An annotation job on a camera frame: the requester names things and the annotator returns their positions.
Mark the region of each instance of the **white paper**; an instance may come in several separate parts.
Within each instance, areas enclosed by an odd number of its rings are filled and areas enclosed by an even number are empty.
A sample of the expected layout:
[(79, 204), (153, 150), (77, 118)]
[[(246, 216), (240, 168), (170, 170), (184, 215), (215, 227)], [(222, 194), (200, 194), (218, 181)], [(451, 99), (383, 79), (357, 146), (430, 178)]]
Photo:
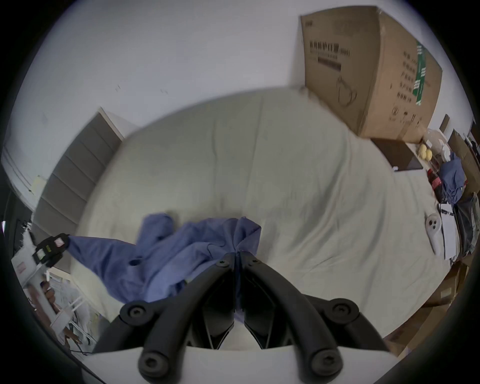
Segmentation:
[(440, 292), (440, 299), (443, 299), (444, 297), (450, 296), (452, 294), (452, 287), (449, 289), (445, 289), (442, 292)]
[(453, 215), (442, 213), (442, 211), (447, 211), (452, 214), (452, 206), (450, 204), (440, 204), (442, 232), (444, 234), (445, 260), (449, 260), (456, 257), (456, 221)]
[(33, 193), (34, 196), (40, 197), (46, 184), (47, 181), (39, 175), (33, 180), (30, 191)]

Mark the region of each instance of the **cardboard box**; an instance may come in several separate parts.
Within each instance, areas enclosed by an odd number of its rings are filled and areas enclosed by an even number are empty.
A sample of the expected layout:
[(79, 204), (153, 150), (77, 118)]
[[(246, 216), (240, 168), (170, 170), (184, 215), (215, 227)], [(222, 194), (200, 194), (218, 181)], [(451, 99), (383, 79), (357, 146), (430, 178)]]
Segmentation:
[(448, 145), (461, 159), (462, 168), (468, 180), (462, 196), (470, 196), (472, 192), (478, 194), (480, 192), (480, 168), (469, 145), (456, 131), (453, 131), (450, 136)]
[(396, 356), (404, 357), (420, 345), (446, 315), (450, 304), (420, 308), (398, 329), (385, 338), (385, 343)]
[(423, 307), (435, 307), (449, 304), (453, 301), (457, 293), (458, 282), (460, 278), (461, 263), (453, 264), (450, 272), (435, 290), (435, 292), (425, 302)]
[(466, 264), (460, 264), (460, 271), (458, 274), (458, 285), (456, 287), (456, 294), (458, 295), (459, 292), (462, 290), (463, 285), (465, 284), (465, 279), (467, 278), (468, 270), (470, 267)]
[(462, 263), (468, 267), (472, 267), (473, 254), (467, 255), (462, 259)]
[(432, 118), (442, 69), (376, 7), (301, 17), (305, 85), (361, 137), (419, 143)]

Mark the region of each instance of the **black bag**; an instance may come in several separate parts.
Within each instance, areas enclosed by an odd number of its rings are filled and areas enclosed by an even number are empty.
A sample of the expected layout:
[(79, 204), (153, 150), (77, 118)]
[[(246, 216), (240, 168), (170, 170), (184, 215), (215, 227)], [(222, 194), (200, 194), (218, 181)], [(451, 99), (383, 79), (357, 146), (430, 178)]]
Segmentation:
[(460, 237), (460, 255), (462, 259), (468, 254), (468, 250), (473, 240), (472, 209), (474, 199), (473, 194), (464, 200), (459, 201), (453, 206), (458, 235)]

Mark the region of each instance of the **hand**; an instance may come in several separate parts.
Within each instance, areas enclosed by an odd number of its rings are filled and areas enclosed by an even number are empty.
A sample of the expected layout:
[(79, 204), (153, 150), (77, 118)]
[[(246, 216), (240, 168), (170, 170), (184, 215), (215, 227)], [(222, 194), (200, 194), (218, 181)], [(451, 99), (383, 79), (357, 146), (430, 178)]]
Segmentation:
[[(55, 313), (60, 312), (59, 308), (55, 304), (55, 290), (50, 288), (49, 282), (44, 280), (41, 283), (41, 287), (42, 287), (42, 290), (43, 290), (43, 293), (44, 293), (45, 297), (47, 298), (48, 302), (52, 306), (53, 311)], [(47, 314), (43, 311), (40, 303), (38, 302), (38, 292), (37, 292), (37, 290), (35, 288), (33, 288), (32, 286), (28, 286), (28, 292), (30, 293), (30, 297), (32, 298), (33, 305), (35, 305), (36, 313), (37, 313), (38, 317), (40, 318), (40, 321), (42, 322), (42, 324), (46, 328), (50, 329), (50, 319), (48, 318)], [(72, 339), (74, 342), (76, 342), (78, 344), (82, 343), (80, 341), (80, 339), (78, 338), (78, 336), (76, 334), (74, 334), (70, 329), (64, 328), (63, 332), (65, 334), (65, 337), (69, 337), (70, 339)]]

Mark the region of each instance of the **mattress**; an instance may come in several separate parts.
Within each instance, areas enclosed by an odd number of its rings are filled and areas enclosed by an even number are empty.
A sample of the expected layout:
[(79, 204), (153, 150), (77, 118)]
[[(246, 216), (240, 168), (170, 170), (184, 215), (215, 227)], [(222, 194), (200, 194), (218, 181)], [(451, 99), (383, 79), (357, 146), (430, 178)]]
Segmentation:
[[(177, 227), (246, 216), (257, 257), (302, 293), (354, 301), (385, 336), (435, 291), (424, 170), (393, 172), (370, 141), (295, 89), (237, 94), (182, 110), (127, 138), (98, 182), (77, 235), (135, 243), (142, 219)], [(72, 261), (73, 281), (109, 320), (121, 303)]]

